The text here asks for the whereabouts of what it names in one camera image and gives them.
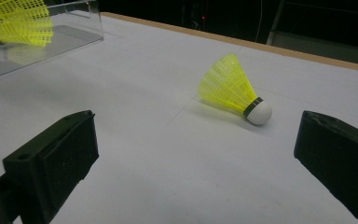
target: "transparent container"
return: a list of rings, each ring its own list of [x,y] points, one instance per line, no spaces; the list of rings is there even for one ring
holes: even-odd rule
[[[69,50],[103,40],[97,0],[48,3],[54,36],[45,47],[7,43],[0,45],[0,76]]]

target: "black object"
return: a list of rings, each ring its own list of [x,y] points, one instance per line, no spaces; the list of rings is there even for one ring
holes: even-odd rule
[[[48,224],[98,159],[91,111],[60,119],[4,158],[0,224]]]
[[[304,111],[295,157],[358,218],[358,129]]]

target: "wooden edge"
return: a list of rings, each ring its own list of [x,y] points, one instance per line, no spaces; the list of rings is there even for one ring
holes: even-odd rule
[[[281,49],[281,48],[277,48],[274,46],[258,44],[258,43],[247,41],[247,40],[241,40],[241,39],[223,36],[223,35],[215,35],[215,34],[206,33],[206,32],[202,32],[202,31],[187,29],[187,28],[180,27],[180,26],[169,25],[169,24],[156,22],[156,21],[147,21],[147,20],[143,20],[143,19],[123,16],[123,15],[110,13],[110,12],[101,12],[101,15],[105,16],[105,17],[115,18],[115,19],[122,20],[122,21],[131,21],[131,22],[136,22],[136,23],[142,24],[142,25],[148,25],[148,26],[157,27],[157,28],[161,28],[161,29],[171,30],[171,31],[175,31],[175,32],[179,32],[179,33],[183,33],[183,34],[187,34],[187,35],[205,37],[205,38],[218,40],[218,41],[222,41],[222,42],[226,42],[226,43],[230,43],[230,44],[240,45],[240,46],[243,46],[246,48],[260,49],[260,50],[264,50],[267,52],[280,54],[283,56],[288,56],[288,57],[308,60],[308,61],[312,61],[312,62],[316,62],[316,63],[325,63],[325,64],[334,65],[334,66],[358,70],[358,63],[345,62],[345,61],[341,61],[341,60],[337,60],[337,59],[326,58],[323,56],[308,54],[308,53],[299,52],[299,51],[290,50],[290,49]]]

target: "shuttlecock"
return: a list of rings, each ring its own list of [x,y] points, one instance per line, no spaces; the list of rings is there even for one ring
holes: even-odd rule
[[[43,0],[0,0],[0,42],[46,46],[53,24]]]
[[[217,61],[199,85],[199,98],[243,114],[255,125],[265,124],[271,107],[255,94],[235,54]]]

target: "white table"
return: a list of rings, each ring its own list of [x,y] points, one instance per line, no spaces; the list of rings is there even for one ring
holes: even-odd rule
[[[358,65],[116,17],[104,41],[0,77],[0,175],[58,119],[96,114],[100,159],[51,223],[358,223],[293,156],[304,110],[358,128]],[[267,125],[197,98],[229,52],[272,106]]]

